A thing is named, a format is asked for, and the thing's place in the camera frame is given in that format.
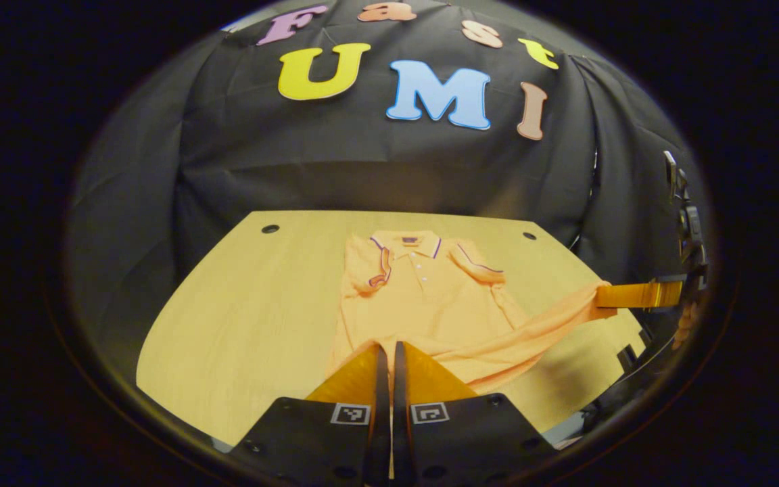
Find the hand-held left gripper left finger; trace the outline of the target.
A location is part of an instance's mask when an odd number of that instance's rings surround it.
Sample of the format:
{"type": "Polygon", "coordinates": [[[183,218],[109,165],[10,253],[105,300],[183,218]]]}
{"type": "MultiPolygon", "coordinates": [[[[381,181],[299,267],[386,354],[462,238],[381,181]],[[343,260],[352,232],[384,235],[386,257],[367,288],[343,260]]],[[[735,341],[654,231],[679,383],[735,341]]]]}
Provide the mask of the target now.
{"type": "Polygon", "coordinates": [[[383,349],[367,346],[303,400],[273,401],[230,456],[279,486],[386,486],[388,375],[383,349]]]}

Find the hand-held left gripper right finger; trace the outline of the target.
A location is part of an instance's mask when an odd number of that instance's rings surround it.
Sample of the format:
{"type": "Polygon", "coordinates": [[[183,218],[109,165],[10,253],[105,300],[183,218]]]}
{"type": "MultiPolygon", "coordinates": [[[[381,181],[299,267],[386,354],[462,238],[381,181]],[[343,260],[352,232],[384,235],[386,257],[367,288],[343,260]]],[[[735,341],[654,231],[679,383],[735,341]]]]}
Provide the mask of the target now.
{"type": "Polygon", "coordinates": [[[557,450],[504,394],[477,394],[426,352],[398,342],[393,460],[399,486],[509,486],[557,450]]]}

